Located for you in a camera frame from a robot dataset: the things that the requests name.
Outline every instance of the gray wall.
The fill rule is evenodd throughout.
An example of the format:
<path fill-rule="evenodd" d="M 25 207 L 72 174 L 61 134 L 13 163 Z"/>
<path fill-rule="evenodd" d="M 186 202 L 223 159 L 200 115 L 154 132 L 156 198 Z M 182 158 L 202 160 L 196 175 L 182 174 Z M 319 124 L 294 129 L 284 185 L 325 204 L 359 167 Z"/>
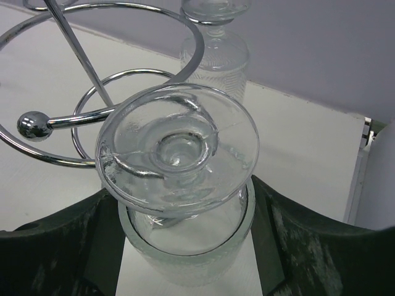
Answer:
<path fill-rule="evenodd" d="M 180 0 L 134 2 L 180 6 Z M 89 11 L 69 19 L 171 56 L 186 36 L 176 22 L 141 11 Z M 250 44 L 250 80 L 384 122 L 395 116 L 395 1 L 255 0 L 229 29 Z"/>

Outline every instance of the white table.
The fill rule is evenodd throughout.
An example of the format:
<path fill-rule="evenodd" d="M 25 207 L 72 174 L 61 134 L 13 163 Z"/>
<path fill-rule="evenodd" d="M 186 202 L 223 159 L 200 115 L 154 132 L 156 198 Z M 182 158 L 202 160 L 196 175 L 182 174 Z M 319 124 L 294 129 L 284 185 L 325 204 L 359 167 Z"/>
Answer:
<path fill-rule="evenodd" d="M 0 32 L 29 18 L 30 13 L 0 5 Z M 159 68 L 176 73 L 176 59 L 141 49 L 83 28 L 75 30 L 101 78 L 131 68 Z M 164 82 L 155 76 L 125 78 L 107 87 L 116 102 Z M 88 77 L 52 22 L 32 28 L 0 52 L 0 119 L 17 134 L 16 121 L 26 111 L 50 117 L 71 114 L 91 87 Z M 95 95 L 85 110 L 103 107 Z M 245 106 L 260 133 L 260 158 L 255 174 L 280 193 L 319 213 L 342 221 L 359 150 L 364 117 L 338 112 L 248 83 Z M 80 129 L 91 154 L 100 125 Z M 55 131 L 34 146 L 77 156 L 70 131 Z M 94 170 L 76 170 L 39 162 L 0 143 L 0 229 L 48 216 L 100 188 Z M 251 235 L 231 270 L 217 282 L 187 289 L 163 280 L 127 242 L 118 282 L 118 296 L 223 295 L 259 296 Z"/>

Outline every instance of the textured glass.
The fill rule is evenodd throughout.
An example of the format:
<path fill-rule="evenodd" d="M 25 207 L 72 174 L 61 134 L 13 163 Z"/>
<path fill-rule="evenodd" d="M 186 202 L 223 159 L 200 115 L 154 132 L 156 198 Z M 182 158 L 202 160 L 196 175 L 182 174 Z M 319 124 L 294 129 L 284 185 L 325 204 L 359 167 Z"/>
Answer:
<path fill-rule="evenodd" d="M 231 20 L 245 13 L 252 0 L 182 0 L 186 15 L 200 21 Z"/>
<path fill-rule="evenodd" d="M 188 82 L 217 88 L 243 102 L 250 58 L 247 44 L 224 27 L 200 27 L 200 30 L 204 38 L 204 56 Z M 194 39 L 189 37 L 181 46 L 181 67 L 191 60 L 193 53 Z"/>
<path fill-rule="evenodd" d="M 255 194 L 251 179 L 247 181 L 246 196 L 247 200 L 245 200 L 245 197 L 234 196 L 231 200 L 219 206 L 224 207 L 229 203 L 230 208 L 243 208 L 244 206 L 242 205 L 240 207 L 240 204 L 245 204 L 246 208 L 243 218 L 235 225 L 229 238 L 220 245 L 213 247 L 212 249 L 205 249 L 205 252 L 199 254 L 176 255 L 174 253 L 164 252 L 163 250 L 159 250 L 157 247 L 152 246 L 144 240 L 141 235 L 142 232 L 151 231 L 152 225 L 150 225 L 149 222 L 151 220 L 150 217 L 145 215 L 145 219 L 147 219 L 147 221 L 136 222 L 135 217 L 133 217 L 135 215 L 133 210 L 130 210 L 131 213 L 129 214 L 131 220 L 140 224 L 140 226 L 145 225 L 145 229 L 144 227 L 139 227 L 139 234 L 135 227 L 133 227 L 133 224 L 131 224 L 130 227 L 124 227 L 124 230 L 130 243 L 140 254 L 142 254 L 149 264 L 160 272 L 160 274 L 162 274 L 168 281 L 179 286 L 203 286 L 224 275 L 232 266 L 248 231 L 251 228 L 255 209 Z M 202 232 L 210 233 L 210 228 L 208 227 L 200 228 L 200 230 Z M 180 249 L 182 248 L 183 246 L 180 246 L 176 252 L 180 253 Z"/>
<path fill-rule="evenodd" d="M 229 200 L 250 177 L 256 126 L 226 94 L 188 83 L 157 86 L 121 104 L 96 146 L 99 176 L 119 201 L 166 218 Z"/>

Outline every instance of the transparent glass disc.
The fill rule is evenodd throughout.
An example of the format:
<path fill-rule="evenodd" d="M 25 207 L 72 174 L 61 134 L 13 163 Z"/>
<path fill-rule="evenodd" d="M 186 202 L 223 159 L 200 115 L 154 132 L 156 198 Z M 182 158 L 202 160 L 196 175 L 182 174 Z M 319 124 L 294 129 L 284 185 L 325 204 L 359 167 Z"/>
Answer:
<path fill-rule="evenodd" d="M 196 84 L 156 86 L 108 117 L 96 145 L 96 168 L 127 207 L 187 217 L 232 197 L 250 177 L 259 139 L 242 105 Z"/>

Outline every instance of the metal ball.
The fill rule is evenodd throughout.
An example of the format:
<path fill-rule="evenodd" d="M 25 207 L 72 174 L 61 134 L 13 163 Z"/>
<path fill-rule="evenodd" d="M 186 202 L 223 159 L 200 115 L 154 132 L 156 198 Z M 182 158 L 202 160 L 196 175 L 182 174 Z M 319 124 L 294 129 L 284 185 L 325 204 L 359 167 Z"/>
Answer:
<path fill-rule="evenodd" d="M 18 132 L 29 141 L 43 141 L 52 134 L 52 129 L 47 125 L 48 120 L 49 117 L 39 111 L 27 112 L 18 119 Z"/>

